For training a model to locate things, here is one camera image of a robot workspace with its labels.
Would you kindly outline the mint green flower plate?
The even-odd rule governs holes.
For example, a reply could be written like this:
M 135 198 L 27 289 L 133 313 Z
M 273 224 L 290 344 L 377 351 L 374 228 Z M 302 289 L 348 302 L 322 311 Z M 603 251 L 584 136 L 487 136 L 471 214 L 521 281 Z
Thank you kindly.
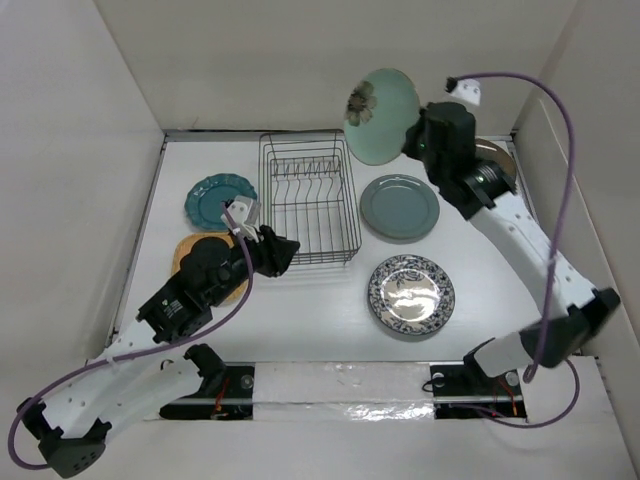
M 421 105 L 411 79 L 394 68 L 367 74 L 347 100 L 343 131 L 351 153 L 363 164 L 381 166 L 396 159 L 406 131 L 419 119 Z

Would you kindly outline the grey-blue round plate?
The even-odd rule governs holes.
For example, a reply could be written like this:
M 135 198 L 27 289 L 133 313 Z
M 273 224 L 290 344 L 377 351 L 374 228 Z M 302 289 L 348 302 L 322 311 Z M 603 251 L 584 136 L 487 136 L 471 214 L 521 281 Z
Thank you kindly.
M 440 217 L 434 191 L 409 175 L 384 175 L 370 182 L 360 197 L 365 223 L 392 240 L 415 241 L 428 235 Z

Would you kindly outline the blue floral white plate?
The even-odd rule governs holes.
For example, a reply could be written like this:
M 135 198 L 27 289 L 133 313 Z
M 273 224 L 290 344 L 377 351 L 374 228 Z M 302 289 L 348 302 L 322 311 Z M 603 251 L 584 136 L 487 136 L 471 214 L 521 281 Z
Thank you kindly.
M 367 300 L 382 325 L 397 334 L 422 337 L 446 325 L 453 315 L 456 295 L 442 267 L 422 256 L 402 254 L 374 269 Z

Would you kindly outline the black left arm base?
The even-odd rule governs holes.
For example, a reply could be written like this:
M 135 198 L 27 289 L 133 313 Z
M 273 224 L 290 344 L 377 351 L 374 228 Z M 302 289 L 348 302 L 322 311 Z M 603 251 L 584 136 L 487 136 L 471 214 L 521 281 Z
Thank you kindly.
M 225 363 L 206 344 L 192 345 L 184 358 L 197 368 L 199 388 L 159 410 L 163 420 L 253 419 L 254 363 Z

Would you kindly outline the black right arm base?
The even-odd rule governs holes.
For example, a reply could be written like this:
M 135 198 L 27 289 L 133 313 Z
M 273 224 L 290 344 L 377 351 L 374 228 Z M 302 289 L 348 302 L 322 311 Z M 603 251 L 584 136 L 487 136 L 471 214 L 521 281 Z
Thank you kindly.
M 421 389 L 430 394 L 437 419 L 527 417 L 520 375 L 510 370 L 495 378 L 474 377 L 462 362 L 432 363 Z

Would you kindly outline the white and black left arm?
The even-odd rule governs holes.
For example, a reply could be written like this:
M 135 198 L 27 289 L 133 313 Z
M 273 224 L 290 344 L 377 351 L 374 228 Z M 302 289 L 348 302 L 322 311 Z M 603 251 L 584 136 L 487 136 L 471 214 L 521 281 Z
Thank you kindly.
M 282 276 L 300 248 L 266 225 L 249 237 L 232 233 L 231 242 L 197 241 L 108 348 L 19 405 L 7 436 L 16 466 L 72 478 L 118 428 L 182 396 L 220 390 L 226 365 L 202 339 L 233 316 L 215 321 L 213 308 L 239 287 L 252 289 L 255 275 Z

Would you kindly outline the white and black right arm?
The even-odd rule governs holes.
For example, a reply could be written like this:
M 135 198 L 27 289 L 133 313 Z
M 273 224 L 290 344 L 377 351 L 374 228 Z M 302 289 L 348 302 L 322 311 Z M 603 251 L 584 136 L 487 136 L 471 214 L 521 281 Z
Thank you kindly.
M 554 368 L 596 337 L 621 304 L 557 250 L 533 220 L 514 180 L 476 151 L 475 118 L 461 104 L 431 102 L 406 132 L 403 153 L 423 163 L 440 197 L 501 253 L 534 299 L 540 320 L 465 355 L 462 381 L 484 393 L 498 376 L 538 365 Z

